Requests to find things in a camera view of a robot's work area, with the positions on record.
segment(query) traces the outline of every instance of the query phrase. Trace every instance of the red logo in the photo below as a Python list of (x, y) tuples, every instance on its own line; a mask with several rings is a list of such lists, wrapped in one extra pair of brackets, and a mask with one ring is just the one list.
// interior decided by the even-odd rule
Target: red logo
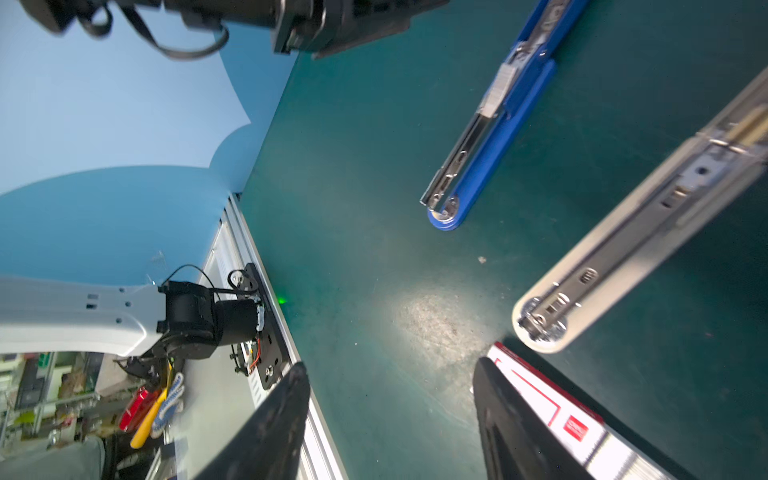
[(579, 422), (576, 418), (574, 418), (573, 415), (568, 417), (568, 420), (565, 423), (563, 430), (573, 435), (573, 437), (577, 439), (579, 442), (581, 440), (584, 440), (584, 437), (587, 435), (587, 432), (589, 431), (587, 426)]

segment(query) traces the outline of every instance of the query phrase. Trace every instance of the blue stapler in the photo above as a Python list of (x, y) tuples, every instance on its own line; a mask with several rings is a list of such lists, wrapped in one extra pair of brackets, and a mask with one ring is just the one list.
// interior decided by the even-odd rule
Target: blue stapler
[(467, 216), (556, 65), (550, 57), (588, 0), (541, 0), (472, 121), (422, 196), (429, 221), (453, 230)]

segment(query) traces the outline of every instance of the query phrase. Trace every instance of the table surface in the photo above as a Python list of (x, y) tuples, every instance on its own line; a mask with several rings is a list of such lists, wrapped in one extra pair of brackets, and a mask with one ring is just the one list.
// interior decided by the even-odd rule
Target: table surface
[(768, 11), (592, 1), (467, 220), (438, 231), (419, 197), (533, 7), (452, 0), (301, 56), (243, 193), (350, 478), (484, 478), (469, 387), (498, 339), (678, 477), (765, 477), (765, 181), (564, 352), (526, 349), (510, 315), (768, 65)]

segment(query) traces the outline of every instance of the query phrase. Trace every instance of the green table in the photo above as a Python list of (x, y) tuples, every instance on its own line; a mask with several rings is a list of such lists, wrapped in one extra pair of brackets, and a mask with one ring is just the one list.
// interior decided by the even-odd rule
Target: green table
[(438, 231), (419, 196), (533, 7), (453, 0), (404, 35), (300, 57), (243, 193), (347, 471), (483, 478), (469, 387), (505, 339), (679, 477), (765, 477), (764, 182), (564, 352), (526, 349), (510, 315), (768, 65), (768, 11), (594, 0), (467, 220)]

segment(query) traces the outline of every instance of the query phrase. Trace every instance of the wall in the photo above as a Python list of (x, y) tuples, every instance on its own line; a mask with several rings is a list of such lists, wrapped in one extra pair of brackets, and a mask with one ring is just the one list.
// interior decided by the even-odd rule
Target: wall
[[(231, 68), (261, 67), (241, 82), (246, 113), (219, 55), (169, 60), (112, 10), (94, 40), (0, 4), (0, 274), (130, 284), (202, 263), (256, 159), (293, 66), (269, 32), (232, 28)], [(143, 15), (165, 45), (212, 41), (178, 15)]]

